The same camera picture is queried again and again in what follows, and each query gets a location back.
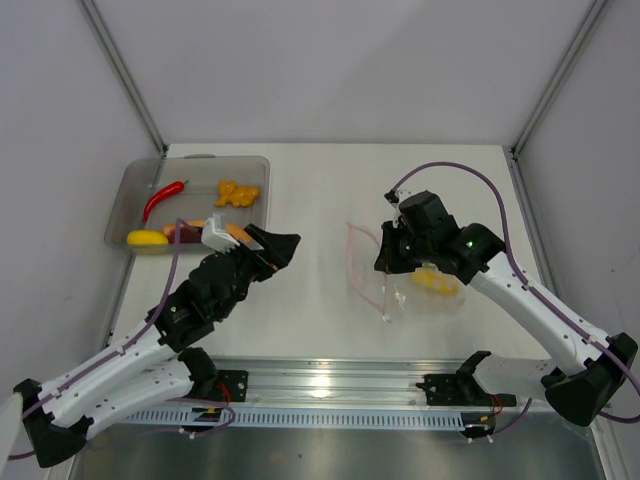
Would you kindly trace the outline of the clear pink zip top bag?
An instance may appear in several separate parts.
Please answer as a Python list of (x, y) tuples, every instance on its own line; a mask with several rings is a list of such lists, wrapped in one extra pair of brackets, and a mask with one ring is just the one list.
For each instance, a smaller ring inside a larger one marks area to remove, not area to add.
[[(465, 287), (455, 296), (441, 296), (416, 285), (411, 273), (391, 275), (377, 272), (373, 263), (379, 253), (381, 240), (371, 229), (348, 223), (345, 263), (351, 290), (378, 312), (386, 323), (404, 318), (431, 318), (454, 313), (466, 301)], [(431, 264), (420, 268), (434, 269)]]

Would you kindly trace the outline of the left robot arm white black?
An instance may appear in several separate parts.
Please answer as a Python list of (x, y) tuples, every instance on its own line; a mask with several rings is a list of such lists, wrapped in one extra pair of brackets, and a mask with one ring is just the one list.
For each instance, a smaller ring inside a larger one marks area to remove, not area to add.
[(41, 468), (65, 462), (141, 409), (213, 399), (219, 373), (197, 342), (229, 317), (253, 283), (286, 268), (301, 241), (298, 234), (269, 233), (254, 224), (243, 231), (239, 240), (207, 222), (202, 241), (211, 254), (178, 287), (167, 284), (159, 304), (133, 330), (53, 380), (15, 386), (30, 454)]

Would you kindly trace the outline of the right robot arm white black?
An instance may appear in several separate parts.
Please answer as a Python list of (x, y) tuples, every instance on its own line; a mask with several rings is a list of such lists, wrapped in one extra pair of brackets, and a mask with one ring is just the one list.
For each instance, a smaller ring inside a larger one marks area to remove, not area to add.
[(461, 367), (458, 395), (479, 403), (506, 393), (546, 401), (565, 420), (586, 427), (630, 378), (637, 342), (590, 324), (538, 282), (529, 280), (507, 244), (479, 223), (457, 225), (429, 191), (385, 195), (394, 217), (384, 222), (374, 263), (385, 274), (431, 264), (508, 313), (548, 353), (543, 359), (478, 352)]

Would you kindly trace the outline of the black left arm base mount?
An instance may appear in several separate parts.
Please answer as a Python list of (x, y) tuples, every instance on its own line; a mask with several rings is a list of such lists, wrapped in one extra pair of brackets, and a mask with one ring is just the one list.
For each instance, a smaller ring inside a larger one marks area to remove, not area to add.
[(249, 386), (249, 372), (246, 370), (220, 370), (214, 385), (204, 399), (222, 403), (244, 403)]

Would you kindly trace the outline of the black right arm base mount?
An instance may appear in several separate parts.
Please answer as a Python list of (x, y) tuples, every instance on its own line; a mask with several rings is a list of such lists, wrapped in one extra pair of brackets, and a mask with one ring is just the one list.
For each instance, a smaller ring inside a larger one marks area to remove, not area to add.
[(415, 387), (424, 392), (430, 406), (515, 407), (511, 394), (489, 394), (471, 376), (458, 374), (426, 374)]

